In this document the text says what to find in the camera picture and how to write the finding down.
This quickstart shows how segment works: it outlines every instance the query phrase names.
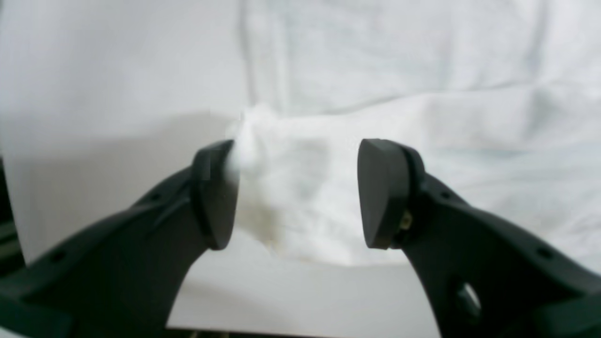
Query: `white surface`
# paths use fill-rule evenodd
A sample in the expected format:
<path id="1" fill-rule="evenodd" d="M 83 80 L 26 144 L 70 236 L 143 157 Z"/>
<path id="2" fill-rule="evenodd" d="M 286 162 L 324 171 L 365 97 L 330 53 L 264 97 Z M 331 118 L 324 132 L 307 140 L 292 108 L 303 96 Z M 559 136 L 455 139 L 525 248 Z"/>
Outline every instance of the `white surface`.
<path id="1" fill-rule="evenodd" d="M 189 164 L 219 130 L 195 114 L 238 118 L 238 16 L 235 0 L 5 1 L 0 137 L 27 261 Z M 174 125 L 196 135 L 157 136 Z"/>
<path id="2" fill-rule="evenodd" d="M 20 334 L 16 334 L 14 332 L 7 331 L 3 328 L 0 328 L 0 337 L 1 338 L 22 338 L 24 336 L 21 336 Z"/>
<path id="3" fill-rule="evenodd" d="M 594 114 L 601 97 L 597 1 L 242 3 L 251 11 L 245 27 L 258 37 L 245 35 L 252 97 L 298 115 L 412 96 L 410 102 L 423 104 L 417 106 L 423 113 L 418 117 L 437 123 L 411 131 L 445 152 L 426 159 L 429 169 L 451 163 L 451 155 L 483 155 L 474 144 L 497 149 L 485 154 L 488 162 L 482 166 L 455 162 L 449 171 L 433 172 L 443 180 L 462 179 L 453 188 L 473 204 L 515 207 L 541 201 L 536 210 L 552 221 L 556 210 L 568 210 L 553 201 L 558 194 L 567 191 L 566 196 L 596 203 L 596 183 L 577 181 L 598 177 L 592 170 L 598 165 L 600 128 Z M 236 35 L 238 2 L 12 0 L 4 5 L 0 137 L 28 260 L 127 207 L 187 165 L 196 149 L 220 138 L 239 107 L 249 104 L 244 45 Z M 274 34 L 265 40 L 252 25 Z M 532 119 L 522 119 L 524 111 Z M 458 112 L 467 118 L 456 118 Z M 549 134 L 548 124 L 563 128 Z M 524 144 L 535 157 L 520 157 Z M 419 142 L 412 145 L 420 148 Z M 461 154 L 453 154 L 455 149 Z M 512 152 L 511 160 L 504 151 Z M 578 177 L 570 176 L 578 184 L 561 181 L 542 196 L 522 195 L 515 184 L 536 179 L 547 189 L 557 175 L 565 178 L 562 171 L 572 163 L 581 168 Z M 543 181 L 539 172 L 551 165 L 554 171 Z M 502 200 L 490 191 L 470 197 L 477 186 L 467 183 L 476 179 L 518 193 Z M 586 189 L 589 195 L 580 195 Z M 594 205 L 583 204 L 576 212 L 584 215 Z M 509 218 L 546 231 L 547 218 L 524 212 Z M 599 223 L 595 217 L 585 220 L 556 228 L 555 243 L 594 248 L 599 239 L 590 234 L 598 233 Z M 578 224 L 593 229 L 573 232 Z M 579 233 L 588 235 L 579 238 Z M 426 299 L 406 266 L 343 269 L 288 262 L 270 257 L 243 235 L 236 233 L 227 250 L 209 253 L 193 266 L 170 325 L 436 337 Z M 570 237 L 574 240 L 561 243 Z M 592 265 L 600 261 L 586 259 Z"/>

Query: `mounting hole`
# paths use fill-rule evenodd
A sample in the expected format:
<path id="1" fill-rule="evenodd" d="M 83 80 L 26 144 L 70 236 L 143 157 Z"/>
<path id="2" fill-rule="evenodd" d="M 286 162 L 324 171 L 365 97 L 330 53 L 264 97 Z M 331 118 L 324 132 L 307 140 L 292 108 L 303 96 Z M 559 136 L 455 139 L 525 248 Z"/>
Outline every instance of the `mounting hole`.
<path id="1" fill-rule="evenodd" d="M 58 263 L 58 262 L 62 261 L 65 258 L 66 255 L 67 255 L 67 253 L 64 250 L 61 250 L 61 251 L 56 252 L 55 254 L 53 254 L 50 257 L 50 261 L 52 263 Z"/>
<path id="2" fill-rule="evenodd" d="M 482 305 L 476 290 L 469 283 L 460 283 L 455 291 L 455 304 L 470 324 L 477 324 L 482 315 Z"/>
<path id="3" fill-rule="evenodd" d="M 553 253 L 547 248 L 538 248 L 538 250 L 536 250 L 536 253 L 545 259 L 553 258 Z"/>

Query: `white cloth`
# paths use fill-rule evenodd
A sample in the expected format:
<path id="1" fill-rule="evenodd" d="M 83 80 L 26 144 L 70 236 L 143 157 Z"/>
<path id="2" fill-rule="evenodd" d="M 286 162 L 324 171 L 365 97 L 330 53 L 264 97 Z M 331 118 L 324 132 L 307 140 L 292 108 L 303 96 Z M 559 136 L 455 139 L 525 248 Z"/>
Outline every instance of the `white cloth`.
<path id="1" fill-rule="evenodd" d="M 601 3 L 251 0 L 244 11 L 253 97 L 274 112 L 243 122 L 241 152 L 254 155 L 239 220 L 276 254 L 404 261 L 362 240 L 356 152 L 369 137 L 418 149 L 468 202 L 567 254 L 599 252 Z M 338 115 L 299 117 L 316 114 Z"/>
<path id="2" fill-rule="evenodd" d="M 363 240 L 357 152 L 363 138 L 384 138 L 420 151 L 426 170 L 470 204 L 573 257 L 599 253 L 601 106 L 577 109 L 576 99 L 590 98 L 525 86 L 424 94 L 347 115 L 250 109 L 233 156 L 242 169 L 237 229 L 292 259 L 405 262 L 400 251 L 368 250 Z"/>

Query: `white sheet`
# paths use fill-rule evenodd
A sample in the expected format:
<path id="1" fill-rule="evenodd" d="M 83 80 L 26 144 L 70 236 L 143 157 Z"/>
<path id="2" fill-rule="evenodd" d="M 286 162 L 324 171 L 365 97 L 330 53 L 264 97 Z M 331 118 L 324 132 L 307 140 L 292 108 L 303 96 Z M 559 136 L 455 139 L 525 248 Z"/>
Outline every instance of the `white sheet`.
<path id="1" fill-rule="evenodd" d="M 369 137 L 418 149 L 468 202 L 568 255 L 599 252 L 598 2 L 253 0 L 246 12 L 256 101 L 279 117 L 336 114 L 247 114 L 239 141 L 255 157 L 242 167 L 264 211 L 244 226 L 274 253 L 404 261 L 363 247 L 355 162 Z"/>

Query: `brass screw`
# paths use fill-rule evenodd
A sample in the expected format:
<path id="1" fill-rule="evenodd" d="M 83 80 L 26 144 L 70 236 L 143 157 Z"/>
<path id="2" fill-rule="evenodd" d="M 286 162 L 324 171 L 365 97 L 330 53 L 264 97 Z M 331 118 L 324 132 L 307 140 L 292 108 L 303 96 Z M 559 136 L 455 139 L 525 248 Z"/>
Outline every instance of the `brass screw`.
<path id="1" fill-rule="evenodd" d="M 409 230 L 411 228 L 411 223 L 413 223 L 413 216 L 409 212 L 409 210 L 405 210 L 403 217 L 401 218 L 400 230 Z"/>

